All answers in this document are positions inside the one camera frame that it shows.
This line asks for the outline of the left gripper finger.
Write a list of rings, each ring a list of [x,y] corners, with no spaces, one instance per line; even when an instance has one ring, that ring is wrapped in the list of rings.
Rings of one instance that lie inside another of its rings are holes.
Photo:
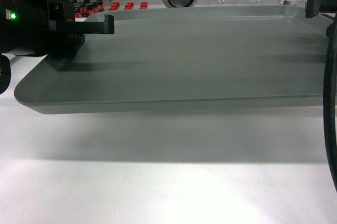
[[[73,59],[84,42],[84,34],[51,32],[48,40],[48,55],[56,59]]]
[[[48,21],[51,32],[77,34],[114,34],[114,16],[105,14],[103,22]]]

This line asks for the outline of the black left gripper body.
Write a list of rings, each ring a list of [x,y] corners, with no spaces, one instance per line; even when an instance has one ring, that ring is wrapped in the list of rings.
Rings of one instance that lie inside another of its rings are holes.
[[[1,56],[48,55],[48,21],[75,21],[69,0],[1,0]]]

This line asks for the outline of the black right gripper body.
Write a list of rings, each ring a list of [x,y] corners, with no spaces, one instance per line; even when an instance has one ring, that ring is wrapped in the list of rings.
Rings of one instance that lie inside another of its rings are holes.
[[[332,23],[326,28],[325,34],[328,38],[333,38],[336,36],[336,16],[330,16]]]

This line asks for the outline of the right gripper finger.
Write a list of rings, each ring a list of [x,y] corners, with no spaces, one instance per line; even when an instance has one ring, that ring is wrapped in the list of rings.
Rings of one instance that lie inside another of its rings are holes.
[[[320,13],[336,13],[337,0],[307,0],[305,17],[313,18]]]

